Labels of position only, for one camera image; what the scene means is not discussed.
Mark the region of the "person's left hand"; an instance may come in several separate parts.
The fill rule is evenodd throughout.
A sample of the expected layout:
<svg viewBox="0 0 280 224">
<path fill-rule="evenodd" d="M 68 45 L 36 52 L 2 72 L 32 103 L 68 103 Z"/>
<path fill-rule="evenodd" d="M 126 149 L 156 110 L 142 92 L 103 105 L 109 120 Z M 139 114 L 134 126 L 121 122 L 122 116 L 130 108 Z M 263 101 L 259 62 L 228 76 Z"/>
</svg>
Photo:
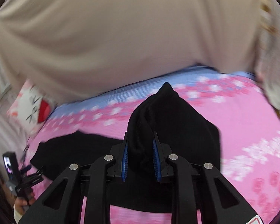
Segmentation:
<svg viewBox="0 0 280 224">
<path fill-rule="evenodd" d="M 28 202 L 26 201 L 26 199 L 24 199 L 22 197 L 16 197 L 16 200 L 13 205 L 14 213 L 17 212 L 20 215 L 24 215 L 26 212 L 24 210 L 24 207 L 31 206 L 35 201 L 36 201 L 36 199 L 35 199 L 34 192 L 29 193 Z"/>
</svg>

